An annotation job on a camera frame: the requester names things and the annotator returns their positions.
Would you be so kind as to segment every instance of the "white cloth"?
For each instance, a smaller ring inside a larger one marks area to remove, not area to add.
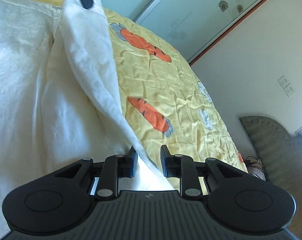
[[[85,10],[65,0],[61,13],[0,0],[0,238],[9,231],[1,205],[11,190],[84,157],[126,154],[131,145],[140,168],[119,187],[172,189],[121,113],[101,1]]]

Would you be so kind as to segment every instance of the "yellow blanket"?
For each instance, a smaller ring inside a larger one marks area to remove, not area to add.
[[[64,0],[35,0],[62,6]],[[205,87],[181,54],[151,31],[105,9],[123,115],[161,169],[160,147],[247,171]],[[179,180],[169,179],[179,189]],[[203,180],[200,180],[206,193]]]

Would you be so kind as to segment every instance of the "electrical outlet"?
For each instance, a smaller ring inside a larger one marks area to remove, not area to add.
[[[284,90],[285,90],[288,97],[291,97],[295,93],[295,89],[293,88],[293,86],[291,84],[287,85],[284,88]]]
[[[283,75],[281,78],[278,79],[279,84],[282,86],[282,88],[284,89],[287,85],[290,84],[290,81],[288,80],[288,78]]]

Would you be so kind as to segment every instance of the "flower decal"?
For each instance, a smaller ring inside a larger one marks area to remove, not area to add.
[[[221,0],[219,3],[219,7],[220,7],[221,11],[224,12],[226,9],[228,9],[228,3],[226,1]]]
[[[241,4],[239,4],[237,6],[237,10],[238,10],[239,13],[242,13],[243,12],[243,6]]]

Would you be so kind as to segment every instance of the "gray headboard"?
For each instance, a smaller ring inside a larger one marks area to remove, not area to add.
[[[294,196],[297,211],[290,230],[302,239],[302,136],[291,137],[278,122],[263,116],[240,121],[265,166],[267,180]]]

